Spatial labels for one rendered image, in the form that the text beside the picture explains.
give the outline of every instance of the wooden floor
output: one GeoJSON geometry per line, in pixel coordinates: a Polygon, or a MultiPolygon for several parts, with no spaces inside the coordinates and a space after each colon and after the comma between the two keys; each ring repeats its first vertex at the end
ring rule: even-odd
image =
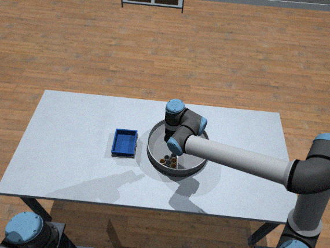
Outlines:
{"type": "MultiPolygon", "coordinates": [[[[290,160],[330,132],[330,12],[186,0],[0,0],[0,174],[45,89],[279,112],[290,160]]],[[[80,246],[247,246],[261,223],[40,200],[80,246]]],[[[0,196],[7,222],[29,211],[0,196]]],[[[317,248],[330,247],[330,205],[317,248]]],[[[283,226],[259,245],[275,247],[283,226]]]]}

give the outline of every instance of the gray bowl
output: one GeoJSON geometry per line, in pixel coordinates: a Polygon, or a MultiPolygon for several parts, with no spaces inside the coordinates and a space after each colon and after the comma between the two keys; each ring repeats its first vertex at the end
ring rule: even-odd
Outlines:
{"type": "MultiPolygon", "coordinates": [[[[164,141],[164,137],[165,120],[162,120],[150,131],[148,145],[146,147],[148,158],[158,171],[168,176],[187,177],[195,174],[205,166],[207,160],[188,154],[182,154],[177,157],[176,169],[162,165],[159,161],[163,159],[165,155],[171,156],[172,154],[164,141]]],[[[208,139],[205,131],[200,137],[208,139]]]]}

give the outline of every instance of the tabletop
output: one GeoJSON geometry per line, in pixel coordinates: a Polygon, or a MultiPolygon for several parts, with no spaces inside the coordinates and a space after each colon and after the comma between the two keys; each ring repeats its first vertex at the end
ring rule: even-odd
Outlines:
{"type": "MultiPolygon", "coordinates": [[[[286,223],[297,197],[281,184],[210,161],[187,178],[157,171],[146,146],[166,103],[45,90],[0,194],[286,223]],[[138,131],[134,158],[111,156],[116,129],[138,131]]],[[[279,113],[185,106],[210,140],[288,161],[279,113]]]]}

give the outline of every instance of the blue tray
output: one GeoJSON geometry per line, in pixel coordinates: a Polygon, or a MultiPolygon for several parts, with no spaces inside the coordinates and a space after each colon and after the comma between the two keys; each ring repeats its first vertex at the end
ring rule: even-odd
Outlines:
{"type": "Polygon", "coordinates": [[[113,156],[134,157],[136,144],[136,130],[116,129],[111,153],[113,156]]]}

